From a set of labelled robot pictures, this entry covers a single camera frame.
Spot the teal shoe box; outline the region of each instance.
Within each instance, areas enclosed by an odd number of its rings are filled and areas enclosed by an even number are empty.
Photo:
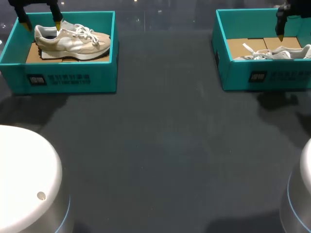
[[[34,42],[16,20],[0,57],[0,71],[13,93],[101,93],[117,88],[119,41],[115,12],[63,12],[64,20],[111,36],[109,61],[25,63]],[[51,13],[29,13],[35,27],[53,27]]]
[[[311,59],[233,60],[227,39],[276,37],[277,9],[217,10],[212,46],[222,87],[230,90],[311,88]],[[285,37],[311,44],[311,18],[288,18]]]

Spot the shoe box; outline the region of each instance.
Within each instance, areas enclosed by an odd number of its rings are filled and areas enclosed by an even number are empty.
[[[225,91],[311,88],[311,59],[234,60],[254,51],[311,44],[311,18],[292,17],[282,42],[277,38],[276,8],[217,10],[212,35],[216,66]]]
[[[111,36],[109,55],[91,61],[42,60],[34,32],[16,20],[0,57],[0,71],[16,95],[104,93],[117,88],[119,40],[115,12],[63,12],[70,23]],[[51,13],[28,13],[33,27],[53,27]]]

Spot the beige sneaker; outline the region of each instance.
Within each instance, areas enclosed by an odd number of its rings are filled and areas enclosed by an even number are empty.
[[[42,59],[76,58],[81,61],[103,56],[110,48],[110,36],[96,33],[81,24],[62,21],[56,27],[35,27],[35,41],[42,50]]]

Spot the sneaker sole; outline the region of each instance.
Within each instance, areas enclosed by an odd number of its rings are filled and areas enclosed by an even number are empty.
[[[109,54],[109,48],[106,50],[92,53],[92,54],[78,54],[75,52],[68,51],[41,51],[41,58],[43,60],[52,60],[52,59],[65,59],[65,58],[73,58],[79,61],[89,61],[94,60],[100,57],[104,57]]]

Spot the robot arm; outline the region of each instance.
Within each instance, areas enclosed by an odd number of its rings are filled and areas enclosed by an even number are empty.
[[[311,17],[311,0],[287,0],[287,3],[279,7],[276,13],[276,35],[280,41],[284,37],[284,28],[288,16]]]
[[[18,21],[28,30],[32,30],[31,22],[25,13],[24,7],[33,3],[45,3],[50,7],[55,22],[56,28],[60,30],[60,22],[63,16],[57,5],[57,0],[9,0],[11,6],[14,7],[18,17]]]

